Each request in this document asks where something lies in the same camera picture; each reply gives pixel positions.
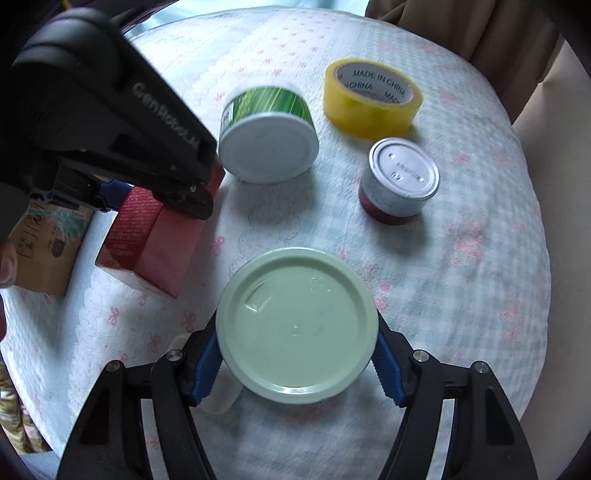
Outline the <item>person's left hand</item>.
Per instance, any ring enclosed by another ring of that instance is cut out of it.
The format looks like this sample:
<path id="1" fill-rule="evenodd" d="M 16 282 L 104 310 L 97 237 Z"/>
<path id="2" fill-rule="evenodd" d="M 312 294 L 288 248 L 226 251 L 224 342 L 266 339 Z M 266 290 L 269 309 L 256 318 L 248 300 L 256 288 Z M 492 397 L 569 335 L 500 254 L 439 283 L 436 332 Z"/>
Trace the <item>person's left hand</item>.
<path id="1" fill-rule="evenodd" d="M 14 285 L 17 277 L 18 258 L 13 243 L 7 242 L 1 246 L 1 274 L 0 289 L 4 290 Z M 3 340 L 7 331 L 6 314 L 3 299 L 0 299 L 0 339 Z"/>

